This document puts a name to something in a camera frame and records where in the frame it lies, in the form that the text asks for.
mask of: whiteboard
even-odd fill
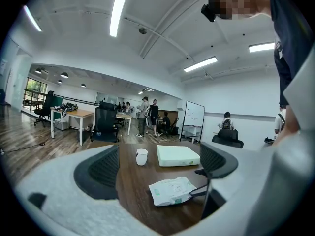
[[[202,126],[205,107],[187,101],[184,125]]]

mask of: wooden floor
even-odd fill
[[[5,117],[0,117],[0,148],[4,151],[12,151],[18,148],[26,148],[45,142],[45,146],[34,146],[19,151],[5,153],[1,156],[1,162],[7,173],[8,179],[16,185],[26,174],[41,163],[82,150],[88,149],[92,142],[87,138],[82,146],[77,141],[77,131],[67,129],[64,131],[55,129],[55,138],[50,137],[50,123],[44,128],[41,123],[34,126],[35,118],[27,114],[13,110],[6,111]],[[178,141],[178,136],[154,137],[153,130],[145,134],[144,138],[136,137],[138,121],[133,119],[130,127],[130,135],[127,128],[120,128],[118,136],[120,143],[159,143],[167,144]]]

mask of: white mug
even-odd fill
[[[137,164],[140,166],[143,166],[146,164],[147,160],[148,160],[148,151],[143,148],[137,149],[137,153],[136,153]]]

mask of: person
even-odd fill
[[[278,56],[280,49],[279,46],[276,47],[275,63],[280,77],[279,104],[286,105],[287,110],[286,124],[274,142],[276,145],[284,137],[299,130],[298,121],[283,96],[283,91],[299,71],[314,43],[314,33],[309,25],[311,14],[307,14],[307,10],[303,10],[302,13],[299,9],[307,8],[307,4],[304,5],[298,0],[294,2],[293,0],[208,0],[208,3],[202,7],[201,12],[211,22],[216,16],[231,20],[258,14],[265,14],[273,21],[282,51],[281,56]],[[305,15],[309,15],[309,21],[306,20]]]
[[[149,103],[148,103],[148,98],[145,96],[143,97],[143,103],[141,104],[141,106],[138,106],[137,108],[140,110],[139,112],[139,134],[136,134],[137,137],[144,137],[144,129],[146,126],[146,116],[145,116],[145,111],[147,110],[147,108],[149,107]]]
[[[279,110],[280,110],[280,113],[276,116],[276,119],[275,119],[276,135],[279,135],[285,127],[285,116],[286,116],[285,105],[280,105]]]
[[[125,105],[125,103],[123,102],[122,111],[125,111],[125,107],[126,107],[126,105]]]
[[[226,112],[224,114],[224,119],[222,121],[222,124],[219,124],[220,129],[230,129],[230,130],[234,130],[234,125],[233,122],[231,120],[231,113],[230,112]]]
[[[158,101],[156,99],[153,100],[153,104],[150,105],[150,117],[151,117],[151,123],[154,131],[154,136],[157,135],[157,118],[158,118]]]
[[[130,102],[127,101],[127,102],[126,102],[126,106],[125,106],[125,112],[126,112],[126,113],[129,113],[129,109],[130,109]]]
[[[171,121],[168,118],[168,112],[164,112],[164,118],[163,118],[163,123],[159,124],[157,126],[157,131],[158,131],[158,136],[162,135],[163,132],[162,130],[165,132],[165,130],[168,130],[171,126]]]
[[[118,102],[118,106],[117,106],[117,111],[121,111],[121,109],[122,109],[122,106],[120,105],[120,102]]]

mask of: white table leg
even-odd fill
[[[83,118],[80,118],[80,146],[82,146]]]
[[[130,133],[131,120],[132,120],[132,119],[129,120],[128,135],[129,135],[129,133]]]
[[[55,138],[54,134],[54,111],[51,110],[50,113],[50,132],[51,132],[51,138]]]

